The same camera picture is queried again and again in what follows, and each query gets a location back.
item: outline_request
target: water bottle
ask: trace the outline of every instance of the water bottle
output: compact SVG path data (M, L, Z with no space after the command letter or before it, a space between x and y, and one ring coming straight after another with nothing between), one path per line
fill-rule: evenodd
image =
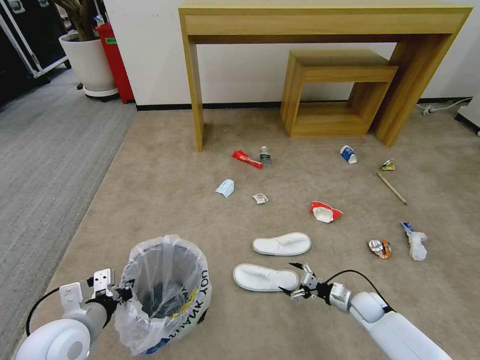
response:
M268 166L272 163L272 159L270 158L270 154L266 146L261 147L260 162L263 164L263 166Z

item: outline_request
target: power cord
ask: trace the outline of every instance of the power cord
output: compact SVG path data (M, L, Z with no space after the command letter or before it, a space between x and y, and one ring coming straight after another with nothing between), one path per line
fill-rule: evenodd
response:
M431 114L431 113L435 113L435 112L437 112L437 111L450 109L451 107L453 107L453 106L455 106L455 105L457 105L457 104L460 104L460 103L463 103L463 102L465 102L465 101L469 101L469 100L472 100L472 99L473 99L473 97L467 97L467 98L458 100L458 101L454 102L453 104L451 104L451 105L449 105L449 106L440 107L440 108L435 108L435 107L433 107L432 105L427 105L427 106L425 106L425 107L420 106L420 105L418 105L418 104L415 104L415 105L416 105L418 108L420 108L420 109L423 110L423 112L422 112L423 116L427 116L427 115L429 115L429 114Z
M33 307L31 308L30 313L28 314L28 317L26 318L26 322L25 322L25 332L26 332L27 337L30 336L30 321L32 320L32 315L34 314L35 309L37 308L37 306L40 305L40 303L43 300L48 298L50 295L56 293L58 290L60 290L60 287L57 287L57 288L53 289L52 291L46 293L40 299L38 299L38 301L35 303L35 305L33 305Z
M393 307L390 306L390 304L387 302L387 300L385 300L385 298L382 296L382 294L380 293L380 291L375 287L374 283L370 281L370 279L368 277L366 277L365 275L363 275L360 271L357 271L357 270L352 270L352 269L348 269L348 270L343 270L343 271L340 271L340 272L337 272L335 275L332 275L330 276L326 281L324 281L324 283L329 283L330 281L332 281L334 278L336 278L337 276L339 275L342 275L342 274L345 274L345 273L355 273L355 274L358 274L360 275L361 277L363 277L365 280L368 281L368 283L371 285L371 287L375 290L375 292L378 294L378 296L380 297L380 299L382 299L385 304L388 306L389 309L391 309L392 311L395 311Z

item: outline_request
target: face mask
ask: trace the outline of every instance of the face mask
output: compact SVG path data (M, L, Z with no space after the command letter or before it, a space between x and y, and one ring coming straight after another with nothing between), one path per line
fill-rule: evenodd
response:
M225 198L228 198L234 192L234 190L234 181L227 179L221 183L221 185L215 190L215 192L222 194Z

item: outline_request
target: plant pot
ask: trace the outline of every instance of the plant pot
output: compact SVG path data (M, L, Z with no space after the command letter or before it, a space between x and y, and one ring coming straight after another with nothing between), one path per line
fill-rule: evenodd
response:
M106 97L118 93L115 79L105 56L102 41L78 41L78 33L60 36L71 67L83 84L83 91L92 97Z

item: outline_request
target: gray carpet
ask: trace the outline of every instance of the gray carpet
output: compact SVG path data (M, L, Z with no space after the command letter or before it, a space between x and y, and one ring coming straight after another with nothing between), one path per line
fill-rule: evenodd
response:
M0 107L0 359L45 291L136 108L76 89L72 70Z

